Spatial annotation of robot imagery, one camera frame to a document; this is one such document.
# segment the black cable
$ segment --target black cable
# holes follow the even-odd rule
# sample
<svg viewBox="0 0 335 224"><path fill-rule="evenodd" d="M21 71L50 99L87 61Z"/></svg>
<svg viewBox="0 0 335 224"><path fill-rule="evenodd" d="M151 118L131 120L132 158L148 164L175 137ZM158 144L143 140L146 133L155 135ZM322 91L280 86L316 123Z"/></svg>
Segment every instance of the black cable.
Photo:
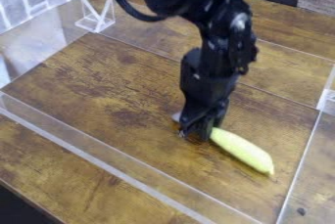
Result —
<svg viewBox="0 0 335 224"><path fill-rule="evenodd" d="M148 16L143 14L140 11L138 11L132 5L127 2L127 0L116 0L117 4L123 8L123 10L138 20L144 21L144 22L159 22L164 20L164 17L159 16Z"/></svg>

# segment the robotic arm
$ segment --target robotic arm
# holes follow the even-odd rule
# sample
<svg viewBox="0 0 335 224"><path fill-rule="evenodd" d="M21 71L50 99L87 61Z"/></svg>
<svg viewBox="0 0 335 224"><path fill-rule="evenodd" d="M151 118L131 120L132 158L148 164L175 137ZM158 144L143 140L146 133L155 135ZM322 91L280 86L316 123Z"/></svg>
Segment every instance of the robotic arm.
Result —
<svg viewBox="0 0 335 224"><path fill-rule="evenodd" d="M146 22L179 16L199 31L201 48L182 59L180 89L184 106L180 135L194 133L207 140L213 126L226 114L229 96L239 75L247 73L257 49L251 33L251 11L243 0L144 0L156 16L142 14L125 0L116 0L125 12Z"/></svg>

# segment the clear acrylic enclosure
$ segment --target clear acrylic enclosure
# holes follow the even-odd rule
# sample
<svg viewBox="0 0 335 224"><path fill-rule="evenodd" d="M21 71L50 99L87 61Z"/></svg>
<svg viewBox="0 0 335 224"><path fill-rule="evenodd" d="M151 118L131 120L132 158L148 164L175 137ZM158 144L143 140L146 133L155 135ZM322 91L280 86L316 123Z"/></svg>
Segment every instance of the clear acrylic enclosure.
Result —
<svg viewBox="0 0 335 224"><path fill-rule="evenodd" d="M0 113L199 223L294 223L300 208L310 208L304 221L328 223L333 63L261 38L257 45L222 127L269 151L272 177L178 136L170 115L195 28L178 18L139 22L112 0L73 0L0 35Z"/></svg>

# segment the wooden table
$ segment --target wooden table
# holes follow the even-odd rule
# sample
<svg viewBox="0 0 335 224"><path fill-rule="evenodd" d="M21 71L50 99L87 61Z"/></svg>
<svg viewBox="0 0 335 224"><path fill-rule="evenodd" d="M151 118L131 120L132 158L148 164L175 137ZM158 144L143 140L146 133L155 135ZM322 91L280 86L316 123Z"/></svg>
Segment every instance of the wooden table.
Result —
<svg viewBox="0 0 335 224"><path fill-rule="evenodd" d="M91 1L101 6L101 0ZM276 164L270 178L213 144L186 142L175 135L168 115L183 103L179 60L198 44L195 29L180 20L147 26L121 16L109 35L136 39L135 45L147 46L159 55L89 33L2 91L259 221L273 223L335 62L335 19L247 1L261 52L237 86L222 127L270 152ZM194 222L5 116L0 117L0 129L1 183L61 221ZM297 201L289 207L314 207L312 204L317 202L302 205Z"/></svg>

